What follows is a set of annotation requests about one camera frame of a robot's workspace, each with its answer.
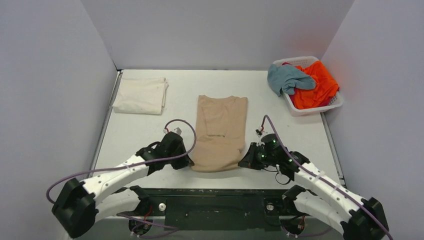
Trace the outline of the tan t shirt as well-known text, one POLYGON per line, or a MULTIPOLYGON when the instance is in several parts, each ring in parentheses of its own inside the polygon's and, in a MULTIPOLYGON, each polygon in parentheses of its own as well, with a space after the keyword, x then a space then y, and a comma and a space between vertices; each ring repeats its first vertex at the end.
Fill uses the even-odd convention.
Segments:
POLYGON ((238 168, 245 148, 247 113, 247 97, 198 97, 193 171, 214 173, 238 168))

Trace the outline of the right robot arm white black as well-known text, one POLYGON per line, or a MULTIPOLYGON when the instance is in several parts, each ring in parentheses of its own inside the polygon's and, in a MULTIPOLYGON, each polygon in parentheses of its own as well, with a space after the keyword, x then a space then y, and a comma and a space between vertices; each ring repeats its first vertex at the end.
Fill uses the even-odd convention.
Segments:
POLYGON ((384 208, 377 199, 349 191, 306 156, 281 146, 274 133, 252 142, 238 166, 258 171, 275 167, 294 183, 281 196, 284 211, 314 217, 345 240, 381 240, 389 233, 384 208))

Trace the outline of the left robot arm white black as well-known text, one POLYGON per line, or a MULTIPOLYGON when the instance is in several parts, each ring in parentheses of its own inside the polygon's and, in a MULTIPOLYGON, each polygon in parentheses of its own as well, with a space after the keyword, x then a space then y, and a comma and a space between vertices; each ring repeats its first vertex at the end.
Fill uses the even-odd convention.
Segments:
POLYGON ((193 166, 188 153, 183 138, 169 132, 161 141, 141 148, 122 164, 105 168, 97 176, 81 181, 71 177, 53 204, 52 213, 73 239, 109 216, 131 211, 143 215, 149 210, 148 199, 139 195, 139 187, 125 186, 168 164, 175 170, 193 166))

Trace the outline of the folded cream t shirt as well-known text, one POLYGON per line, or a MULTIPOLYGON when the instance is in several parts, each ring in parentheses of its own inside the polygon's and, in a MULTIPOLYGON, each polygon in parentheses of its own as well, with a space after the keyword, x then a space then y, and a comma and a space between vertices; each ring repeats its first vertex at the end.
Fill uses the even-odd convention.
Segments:
POLYGON ((166 78, 123 78, 112 109, 120 114, 161 115, 169 84, 166 78))

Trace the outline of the blue grey t shirt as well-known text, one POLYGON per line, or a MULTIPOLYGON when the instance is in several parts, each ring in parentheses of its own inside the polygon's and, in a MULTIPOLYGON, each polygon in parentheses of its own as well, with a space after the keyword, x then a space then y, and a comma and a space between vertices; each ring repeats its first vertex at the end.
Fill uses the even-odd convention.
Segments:
POLYGON ((267 71, 267 82, 271 90, 280 97, 283 93, 294 95, 296 90, 313 90, 315 80, 293 65, 272 64, 267 71))

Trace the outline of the white plastic laundry basket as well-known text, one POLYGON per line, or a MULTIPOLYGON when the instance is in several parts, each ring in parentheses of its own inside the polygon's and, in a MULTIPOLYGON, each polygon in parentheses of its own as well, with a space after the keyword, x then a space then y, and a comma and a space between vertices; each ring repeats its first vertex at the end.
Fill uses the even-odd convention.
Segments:
MULTIPOLYGON (((283 58, 283 59, 275 60, 273 64, 279 67, 283 63, 289 63, 294 66, 301 66, 305 68, 305 67, 311 66, 317 61, 319 61, 319 59, 314 56, 299 56, 299 57, 291 57, 291 58, 283 58)), ((290 114, 294 117, 324 113, 328 110, 341 107, 344 102, 340 92, 337 91, 335 96, 330 97, 329 100, 326 100, 325 102, 327 104, 324 104, 323 106, 307 108, 307 109, 298 109, 295 107, 292 101, 292 98, 288 94, 283 93, 282 97, 288 107, 290 114)))

